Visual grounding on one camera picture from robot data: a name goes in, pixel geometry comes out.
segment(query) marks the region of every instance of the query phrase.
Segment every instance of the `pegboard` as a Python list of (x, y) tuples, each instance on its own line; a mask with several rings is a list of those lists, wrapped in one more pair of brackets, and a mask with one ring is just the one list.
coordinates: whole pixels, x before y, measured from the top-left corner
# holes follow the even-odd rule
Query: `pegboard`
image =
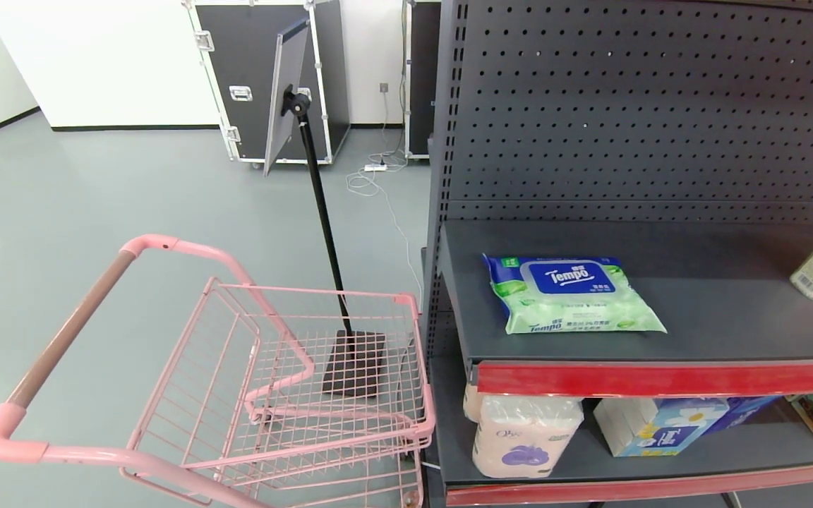
[(813, 223), (813, 1), (450, 1), (439, 48), (431, 355), (449, 219)]

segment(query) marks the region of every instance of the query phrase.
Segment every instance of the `tempo wet wipes pack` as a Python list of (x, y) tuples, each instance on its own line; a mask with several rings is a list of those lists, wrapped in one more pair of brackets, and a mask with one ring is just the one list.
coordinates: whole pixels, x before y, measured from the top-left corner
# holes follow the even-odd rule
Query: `tempo wet wipes pack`
[(508, 334), (667, 332), (616, 258), (483, 257)]

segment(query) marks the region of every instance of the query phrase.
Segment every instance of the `white cable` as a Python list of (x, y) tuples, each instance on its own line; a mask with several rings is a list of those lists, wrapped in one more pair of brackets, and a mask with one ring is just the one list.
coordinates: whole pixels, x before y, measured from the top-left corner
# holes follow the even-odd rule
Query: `white cable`
[[(402, 58), (406, 58), (406, 51), (407, 51), (407, 25), (406, 25), (406, 0), (404, 0), (403, 6), (401, 6), (401, 31), (400, 35), (402, 37), (402, 47), (401, 47), (401, 55)], [(403, 117), (406, 118), (406, 99), (404, 98), (404, 93), (406, 92), (406, 87), (404, 86), (404, 78), (406, 77), (406, 60), (401, 63), (400, 66), (400, 84), (398, 85), (397, 89), (397, 96), (400, 102), (400, 111), (403, 113)], [(423, 302), (423, 289), (422, 289), (422, 282), (419, 280), (419, 275), (416, 274), (416, 269), (413, 267), (413, 262), (410, 260), (410, 245), (409, 245), (409, 238), (407, 238), (407, 234), (404, 233), (403, 229), (400, 228), (400, 224), (397, 223), (397, 213), (394, 213), (394, 207), (391, 206), (390, 196), (387, 195), (387, 191), (375, 182), (375, 174), (376, 173), (397, 173), (404, 167), (407, 167), (407, 154), (404, 153), (403, 149), (400, 148), (401, 139), (397, 141), (397, 147), (394, 150), (387, 150), (387, 136), (385, 135), (385, 130), (387, 129), (387, 93), (385, 92), (384, 95), (384, 104), (385, 104), (385, 122), (381, 124), (381, 141), (383, 143), (381, 152), (377, 154), (371, 154), (368, 156), (368, 163), (370, 164), (384, 164), (386, 165), (387, 169), (384, 171), (366, 171), (365, 167), (355, 171), (354, 173), (348, 174), (346, 177), (347, 182), (347, 190), (348, 192), (358, 194), (363, 197), (372, 197), (377, 195), (378, 193), (382, 193), (385, 196), (385, 202), (387, 203), (387, 209), (391, 212), (391, 218), (394, 220), (394, 228), (397, 228), (397, 232), (400, 233), (400, 236), (403, 237), (404, 242), (406, 242), (406, 265), (409, 267), (409, 271), (413, 274), (413, 280), (416, 281), (416, 287), (419, 289), (419, 305), (422, 305)]]

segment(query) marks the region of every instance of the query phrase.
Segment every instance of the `red shelf edge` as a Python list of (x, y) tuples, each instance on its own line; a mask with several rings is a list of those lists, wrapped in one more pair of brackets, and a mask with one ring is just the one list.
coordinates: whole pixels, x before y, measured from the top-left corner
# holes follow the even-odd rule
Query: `red shelf edge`
[(695, 476), (625, 482), (519, 483), (448, 488), (447, 506), (475, 504), (549, 504), (549, 502), (629, 501), (662, 497), (712, 495), (785, 485), (813, 483), (813, 466), (729, 475)]
[(481, 361), (478, 391), (568, 397), (761, 396), (813, 393), (808, 361)]

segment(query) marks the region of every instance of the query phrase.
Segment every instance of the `stand base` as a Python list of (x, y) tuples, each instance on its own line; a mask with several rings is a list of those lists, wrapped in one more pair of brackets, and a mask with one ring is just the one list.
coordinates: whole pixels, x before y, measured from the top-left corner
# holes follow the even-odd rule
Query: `stand base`
[(385, 364), (385, 335), (338, 330), (325, 364), (322, 391), (346, 397), (374, 397)]

